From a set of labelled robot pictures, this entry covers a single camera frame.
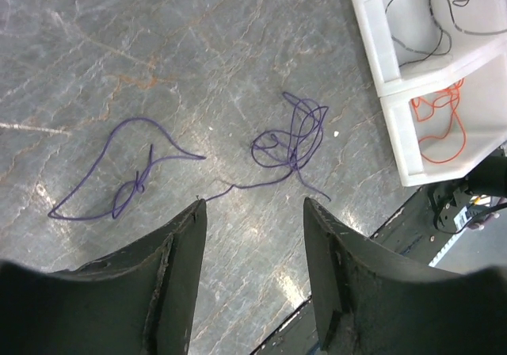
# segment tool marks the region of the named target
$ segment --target purple string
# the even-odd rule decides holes
[[[288,172],[281,178],[274,181],[257,183],[255,185],[236,185],[232,184],[223,193],[216,194],[213,197],[206,199],[207,202],[214,200],[228,194],[232,189],[255,189],[262,186],[271,186],[288,179],[291,175],[296,173],[301,183],[314,191],[329,198],[325,193],[316,189],[314,186],[304,181],[301,175],[301,170],[309,163],[317,149],[322,143],[324,137],[324,118],[326,117],[329,107],[320,106],[317,101],[312,99],[299,99],[298,97],[283,92],[285,100],[287,100],[293,107],[292,121],[289,131],[280,129],[272,129],[261,133],[253,142],[250,147],[250,153],[253,160],[261,167],[266,169],[274,169],[277,167],[287,167]],[[298,115],[303,115],[303,119],[298,125]],[[283,150],[284,155],[277,155]],[[270,162],[263,162],[258,158],[257,153],[262,153],[270,159]]]
[[[148,164],[147,167],[143,170],[143,172],[139,172],[138,170],[135,172],[135,179],[132,179],[131,181],[127,181],[120,188],[118,191],[116,191],[116,194],[112,200],[112,208],[108,210],[107,212],[102,212],[99,215],[95,216],[63,216],[60,215],[56,210],[58,210],[60,207],[62,207],[69,199],[72,198],[74,194],[85,184],[85,182],[90,178],[92,173],[97,168],[99,162],[104,158],[105,152],[108,150],[109,144],[112,141],[112,138],[116,135],[116,133],[123,128],[125,125],[133,122],[133,121],[145,121],[147,123],[153,124],[155,127],[158,128],[160,132],[163,133],[163,135],[169,140],[169,142],[180,151],[180,155],[168,155],[166,157],[161,157],[158,159],[153,160],[153,152],[154,152],[154,145],[150,145],[150,152],[148,155]],[[132,117],[130,119],[126,119],[125,121],[122,121],[116,128],[114,128],[109,135],[108,140],[106,141],[104,145],[104,149],[102,149],[101,154],[98,156],[98,158],[93,163],[90,170],[88,170],[88,173],[85,175],[85,177],[78,183],[78,185],[66,196],[62,199],[61,202],[59,202],[49,213],[48,216],[52,219],[60,219],[60,220],[71,220],[71,221],[87,221],[87,220],[95,220],[100,219],[103,217],[106,217],[107,215],[111,215],[113,219],[118,218],[120,214],[125,210],[125,208],[128,206],[128,204],[131,202],[131,200],[134,198],[134,195],[137,193],[144,193],[146,190],[146,186],[144,185],[146,180],[148,179],[148,176],[150,175],[151,169],[153,169],[153,166],[159,164],[160,162],[166,161],[168,159],[191,159],[191,160],[202,160],[206,159],[203,155],[194,155],[182,147],[180,147],[170,136],[167,130],[164,129],[163,126],[161,126],[156,121],[149,119],[147,117]],[[120,196],[123,195],[128,189],[130,188],[130,192],[127,194],[128,197],[124,202],[120,202]]]

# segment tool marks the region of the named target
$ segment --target white bin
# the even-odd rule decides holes
[[[421,150],[430,158],[441,160],[457,153],[463,135],[454,124],[446,139],[424,142],[428,134],[442,135],[448,128],[448,113],[436,113],[426,123],[418,123],[410,100],[433,94],[464,78],[457,113],[467,133],[461,155],[450,162],[434,164],[424,160]],[[384,117],[395,153],[398,172],[404,186],[422,185],[466,176],[496,147],[507,140],[507,54],[505,48],[489,50],[472,63],[450,73],[447,78],[381,97]]]
[[[505,44],[507,34],[472,36],[459,32],[452,23],[445,0],[433,0],[436,19],[452,38],[447,55],[431,56],[419,63],[404,63],[424,55],[404,50],[392,40],[396,36],[412,49],[431,52],[440,30],[434,25],[428,0],[353,0],[364,46],[380,97],[406,90],[421,89],[441,79],[450,82],[460,69],[480,59],[484,51]],[[506,0],[471,0],[462,8],[453,6],[456,23],[471,32],[493,32],[507,29]],[[447,48],[446,37],[440,50]]]

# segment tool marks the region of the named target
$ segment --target speckled tabletop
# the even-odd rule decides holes
[[[331,202],[292,177],[208,204],[191,354],[248,353],[310,294],[306,195],[369,235],[411,194],[350,0],[0,0],[0,61],[0,255],[44,271],[116,250],[224,182],[280,175],[254,164],[249,145],[290,123],[282,90],[330,107],[303,175]],[[117,220],[49,219],[131,116],[208,159],[157,166]],[[104,211],[150,143],[156,156],[175,153],[153,127],[125,128],[61,212]]]

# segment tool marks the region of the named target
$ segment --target purple cable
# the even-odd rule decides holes
[[[281,178],[274,181],[257,183],[255,185],[236,185],[232,184],[223,193],[216,194],[213,197],[206,199],[207,202],[214,200],[228,194],[232,189],[254,189],[256,187],[271,186],[288,179],[293,173],[298,174],[298,179],[301,183],[309,188],[310,190],[319,193],[329,198],[325,193],[316,189],[314,186],[308,184],[303,180],[301,170],[309,163],[317,149],[322,143],[324,137],[324,118],[326,117],[329,107],[320,106],[317,101],[312,99],[299,99],[298,97],[290,94],[289,92],[283,92],[285,100],[287,100],[293,107],[292,121],[289,131],[283,131],[280,129],[272,129],[261,133],[253,142],[250,148],[253,160],[261,167],[266,169],[274,169],[277,167],[287,167],[288,172]],[[300,121],[299,127],[296,121],[299,114],[303,114],[304,118]],[[305,129],[305,123],[309,121],[311,125],[308,129]],[[263,144],[262,142],[270,141],[270,144]],[[277,156],[274,153],[275,149],[282,148],[287,154]],[[257,153],[260,152],[270,158],[271,163],[262,162],[257,157]]]
[[[158,128],[160,132],[164,134],[164,136],[169,140],[169,142],[180,151],[181,155],[168,155],[166,157],[161,157],[158,159],[153,160],[153,151],[154,151],[154,145],[150,145],[150,153],[148,155],[148,164],[147,167],[143,170],[142,173],[139,173],[137,170],[135,172],[135,179],[131,181],[127,181],[116,191],[116,194],[112,200],[112,208],[107,211],[103,212],[99,215],[95,216],[62,216],[60,215],[56,210],[58,210],[60,207],[62,207],[69,199],[72,198],[74,194],[85,184],[85,182],[90,178],[92,173],[97,168],[99,162],[104,158],[105,152],[108,150],[109,144],[112,141],[112,138],[116,135],[116,133],[125,125],[131,123],[132,121],[145,121],[147,123],[153,124],[155,127]],[[106,141],[104,145],[104,149],[102,149],[101,154],[98,156],[97,160],[93,163],[92,167],[88,171],[88,173],[85,175],[85,177],[78,183],[78,185],[66,196],[62,199],[61,202],[59,202],[49,213],[48,216],[52,219],[60,219],[60,220],[72,220],[72,221],[87,221],[87,220],[95,220],[100,219],[103,217],[106,217],[107,215],[111,215],[113,219],[118,218],[120,214],[124,211],[124,209],[128,206],[128,204],[131,202],[132,198],[136,193],[144,193],[146,187],[144,185],[145,181],[147,180],[148,176],[150,175],[151,169],[153,166],[159,164],[160,162],[166,161],[168,159],[191,159],[191,160],[203,160],[206,159],[203,155],[194,155],[182,147],[180,147],[174,140],[171,138],[170,134],[167,130],[164,129],[163,126],[161,126],[156,121],[149,119],[147,117],[132,117],[130,119],[126,119],[122,121],[120,124],[116,126],[109,135],[108,140]],[[132,188],[130,191],[130,194],[128,194],[128,198],[123,203],[120,203],[119,198],[120,195],[124,192],[125,189]]]

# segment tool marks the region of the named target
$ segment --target tangled purple cord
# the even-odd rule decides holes
[[[257,183],[255,185],[231,185],[227,190],[223,193],[214,195],[213,197],[209,197],[206,201],[214,200],[224,195],[228,194],[232,189],[254,189],[261,186],[269,186],[275,185],[282,181],[288,179],[291,175],[296,173],[298,175],[301,183],[312,191],[322,194],[328,200],[331,200],[325,193],[316,189],[314,186],[308,184],[303,180],[303,176],[301,174],[301,170],[309,163],[317,149],[320,147],[322,143],[322,139],[324,136],[323,131],[323,122],[326,117],[327,111],[329,107],[320,106],[316,101],[312,99],[299,99],[298,97],[288,93],[282,93],[285,100],[287,100],[293,107],[292,111],[292,121],[291,127],[289,131],[284,131],[280,129],[272,129],[266,132],[261,133],[253,142],[250,148],[250,152],[252,154],[253,160],[261,167],[266,169],[274,169],[278,167],[287,167],[288,172],[283,176],[274,181]],[[298,115],[303,115],[303,118],[297,124]],[[118,133],[118,131],[124,127],[125,125],[133,122],[133,121],[144,121],[150,124],[153,124],[157,129],[162,132],[162,134],[169,140],[169,142],[180,152],[179,155],[168,155],[165,157],[161,157],[153,160],[154,154],[154,145],[150,145],[150,152],[148,155],[148,164],[147,167],[139,172],[138,170],[135,172],[135,178],[125,182],[122,186],[116,191],[114,198],[112,199],[112,208],[107,212],[102,212],[101,214],[94,216],[63,216],[60,215],[57,210],[60,209],[69,199],[72,198],[73,195],[86,183],[86,181],[90,178],[92,173],[96,170],[100,161],[104,158],[105,152],[108,150],[109,145],[112,142],[113,137]],[[286,152],[286,155],[279,156],[276,152],[280,152],[280,148]],[[258,158],[257,153],[262,153],[271,161],[270,163],[263,162]],[[87,220],[95,220],[111,215],[113,219],[117,219],[121,213],[125,210],[128,204],[134,198],[134,195],[137,193],[144,193],[146,191],[145,183],[150,175],[153,167],[160,162],[169,160],[169,159],[189,159],[189,160],[204,160],[206,157],[203,155],[195,155],[192,154],[182,147],[180,147],[170,136],[167,130],[164,129],[156,121],[147,118],[147,117],[132,117],[130,119],[126,119],[122,121],[118,126],[116,126],[109,138],[107,139],[104,148],[102,149],[101,154],[95,160],[93,165],[91,166],[88,173],[85,177],[78,183],[78,185],[72,189],[72,191],[64,197],[49,213],[48,216],[52,219],[61,219],[61,220],[72,220],[72,221],[87,221]],[[124,202],[120,202],[120,196],[125,193],[125,191],[129,190],[128,197]]]

